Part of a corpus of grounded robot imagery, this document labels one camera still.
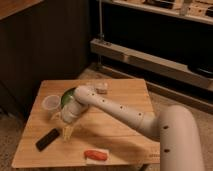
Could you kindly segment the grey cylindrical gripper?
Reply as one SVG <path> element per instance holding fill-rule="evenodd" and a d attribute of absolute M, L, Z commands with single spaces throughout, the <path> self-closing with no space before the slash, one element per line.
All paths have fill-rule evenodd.
<path fill-rule="evenodd" d="M 61 118 L 64 122 L 68 123 L 68 125 L 64 126 L 62 129 L 62 136 L 64 141 L 68 141 L 71 138 L 76 126 L 76 124 L 73 122 L 75 122 L 87 109 L 88 105 L 83 105 L 76 100 L 68 102 L 63 107 L 61 110 Z"/>

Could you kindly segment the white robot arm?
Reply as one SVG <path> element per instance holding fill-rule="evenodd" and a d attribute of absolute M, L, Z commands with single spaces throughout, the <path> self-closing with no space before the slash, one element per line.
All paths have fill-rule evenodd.
<path fill-rule="evenodd" d="M 94 106 L 143 136 L 160 142 L 161 171 L 205 171 L 199 130 L 192 113 L 180 105 L 167 107 L 158 116 L 107 99 L 91 87 L 80 85 L 67 90 L 61 107 L 68 114 L 62 120 L 72 123 Z"/>

